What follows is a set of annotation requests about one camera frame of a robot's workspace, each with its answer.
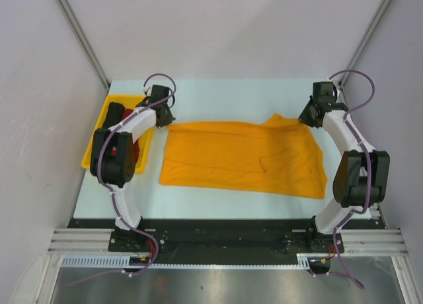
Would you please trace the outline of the orange t shirt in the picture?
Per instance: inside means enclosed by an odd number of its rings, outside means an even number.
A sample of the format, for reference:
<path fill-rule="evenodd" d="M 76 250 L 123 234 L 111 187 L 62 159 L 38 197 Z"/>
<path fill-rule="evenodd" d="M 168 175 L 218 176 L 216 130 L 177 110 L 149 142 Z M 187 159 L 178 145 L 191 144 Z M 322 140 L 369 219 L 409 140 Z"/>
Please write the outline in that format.
<path fill-rule="evenodd" d="M 323 152 L 295 118 L 274 114 L 263 124 L 187 122 L 168 131 L 162 185 L 325 198 Z"/>

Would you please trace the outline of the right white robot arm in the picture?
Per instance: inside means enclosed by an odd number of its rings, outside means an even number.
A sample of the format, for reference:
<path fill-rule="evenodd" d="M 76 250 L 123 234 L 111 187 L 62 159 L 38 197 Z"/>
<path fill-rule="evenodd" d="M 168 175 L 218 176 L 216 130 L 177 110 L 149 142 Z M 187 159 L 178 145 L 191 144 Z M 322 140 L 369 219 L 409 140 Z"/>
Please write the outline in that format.
<path fill-rule="evenodd" d="M 306 247 L 320 252 L 328 245 L 328 234 L 384 200 L 391 158 L 365 140 L 348 107 L 338 101 L 338 89 L 331 81 L 313 83 L 299 121 L 310 128 L 323 128 L 341 154 L 332 182 L 333 199 L 315 216 L 316 229 L 305 235 Z"/>

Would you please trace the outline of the yellow plastic tray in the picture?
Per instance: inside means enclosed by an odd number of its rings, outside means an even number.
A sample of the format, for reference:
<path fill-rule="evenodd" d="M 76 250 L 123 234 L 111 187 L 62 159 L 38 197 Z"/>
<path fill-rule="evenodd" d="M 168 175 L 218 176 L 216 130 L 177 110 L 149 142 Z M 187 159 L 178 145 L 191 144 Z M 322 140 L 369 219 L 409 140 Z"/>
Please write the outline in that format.
<path fill-rule="evenodd" d="M 118 122 L 123 118 L 128 116 L 132 112 L 136 105 L 144 99 L 144 96 L 141 95 L 108 95 L 102 105 L 100 114 L 95 124 L 95 128 L 91 134 L 89 144 L 85 150 L 85 154 L 81 161 L 81 166 L 84 169 L 90 169 L 91 163 L 91 152 L 93 147 L 93 137 L 94 131 L 101 128 L 103 123 L 106 121 L 107 114 L 109 113 L 109 105 L 113 102 L 116 104 L 121 104 L 124 108 L 122 115 L 118 118 Z M 145 170 L 147 164 L 148 152 L 153 139 L 153 128 L 149 128 L 142 135 L 140 135 L 136 142 L 134 143 L 135 149 L 135 173 L 141 174 Z"/>

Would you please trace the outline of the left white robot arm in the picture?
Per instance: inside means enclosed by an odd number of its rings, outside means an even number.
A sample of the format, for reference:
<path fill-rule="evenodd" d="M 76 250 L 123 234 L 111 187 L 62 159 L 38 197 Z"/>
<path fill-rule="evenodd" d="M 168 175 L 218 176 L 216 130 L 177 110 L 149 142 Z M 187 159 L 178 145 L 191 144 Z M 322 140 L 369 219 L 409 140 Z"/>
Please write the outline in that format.
<path fill-rule="evenodd" d="M 142 161 L 138 140 L 150 129 L 162 128 L 174 121 L 168 100 L 174 100 L 174 89 L 162 85 L 144 88 L 145 97 L 133 108 L 121 102 L 108 103 L 101 127 L 93 133 L 90 173 L 97 177 L 110 194 L 115 224 L 127 230 L 123 243 L 133 251 L 142 249 L 146 235 L 136 229 L 141 213 L 134 198 L 127 194 L 137 164 Z"/>

